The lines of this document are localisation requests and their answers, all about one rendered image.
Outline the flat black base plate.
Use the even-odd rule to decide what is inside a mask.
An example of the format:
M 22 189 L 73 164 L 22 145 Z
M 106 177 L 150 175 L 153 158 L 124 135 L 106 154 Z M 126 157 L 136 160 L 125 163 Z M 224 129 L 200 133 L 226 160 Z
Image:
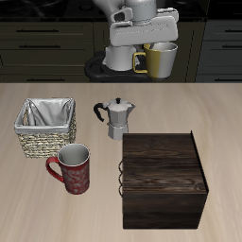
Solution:
M 138 74 L 133 70 L 114 71 L 103 64 L 106 57 L 104 51 L 97 51 L 85 63 L 85 75 L 93 83 L 151 83 L 153 80 L 147 74 Z

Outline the white and yellow mug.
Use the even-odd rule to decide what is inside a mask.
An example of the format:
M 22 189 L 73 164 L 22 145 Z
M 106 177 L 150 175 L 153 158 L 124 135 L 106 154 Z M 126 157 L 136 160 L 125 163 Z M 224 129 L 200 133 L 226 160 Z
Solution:
M 153 79 L 164 79 L 171 75 L 178 46 L 175 43 L 145 43 L 143 52 L 135 52 L 132 57 L 132 68 L 135 73 L 148 74 Z M 146 68 L 137 70 L 135 58 L 144 56 Z

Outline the dark wooden cabinet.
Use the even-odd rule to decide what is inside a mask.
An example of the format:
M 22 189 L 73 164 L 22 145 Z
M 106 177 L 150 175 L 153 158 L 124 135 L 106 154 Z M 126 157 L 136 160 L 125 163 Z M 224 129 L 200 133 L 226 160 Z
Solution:
M 194 134 L 123 136 L 119 194 L 125 229 L 196 229 L 209 194 Z

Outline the red patterned mug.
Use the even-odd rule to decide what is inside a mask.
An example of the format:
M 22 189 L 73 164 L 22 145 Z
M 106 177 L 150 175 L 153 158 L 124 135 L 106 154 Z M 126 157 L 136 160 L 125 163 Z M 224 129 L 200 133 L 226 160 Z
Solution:
M 90 150 L 83 144 L 62 147 L 56 157 L 46 160 L 46 170 L 63 182 L 68 193 L 81 195 L 90 186 Z

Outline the wicker basket with white lining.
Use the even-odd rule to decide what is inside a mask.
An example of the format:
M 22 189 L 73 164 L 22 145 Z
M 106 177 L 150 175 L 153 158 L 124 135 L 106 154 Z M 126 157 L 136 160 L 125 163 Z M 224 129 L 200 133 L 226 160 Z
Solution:
M 27 158 L 56 156 L 76 140 L 76 102 L 66 98 L 27 98 L 14 123 Z

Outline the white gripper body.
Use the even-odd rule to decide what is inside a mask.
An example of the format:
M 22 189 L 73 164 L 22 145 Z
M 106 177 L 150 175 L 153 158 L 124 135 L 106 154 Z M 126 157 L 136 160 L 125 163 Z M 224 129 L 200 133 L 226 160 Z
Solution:
M 176 41 L 178 21 L 178 11 L 168 8 L 157 9 L 157 15 L 141 26 L 132 20 L 112 22 L 110 41 L 112 46 Z

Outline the dark kitchen cupboards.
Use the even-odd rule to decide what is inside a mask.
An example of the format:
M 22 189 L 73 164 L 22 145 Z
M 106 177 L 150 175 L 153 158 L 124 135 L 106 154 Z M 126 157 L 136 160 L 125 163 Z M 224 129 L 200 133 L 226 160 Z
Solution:
M 177 56 L 202 24 L 177 22 Z M 106 51 L 110 28 L 93 0 L 0 0 L 0 82 L 87 82 L 85 63 Z

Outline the silver moka pot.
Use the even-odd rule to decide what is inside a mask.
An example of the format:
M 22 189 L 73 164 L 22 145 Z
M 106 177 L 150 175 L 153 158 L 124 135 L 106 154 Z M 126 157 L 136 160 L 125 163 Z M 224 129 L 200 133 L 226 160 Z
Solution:
M 103 109 L 108 112 L 108 135 L 113 140 L 121 140 L 123 134 L 129 132 L 128 117 L 134 108 L 134 104 L 128 102 L 126 99 L 117 97 L 109 102 L 95 104 L 94 112 L 101 122 L 103 122 L 104 119 L 101 117 L 99 109 Z

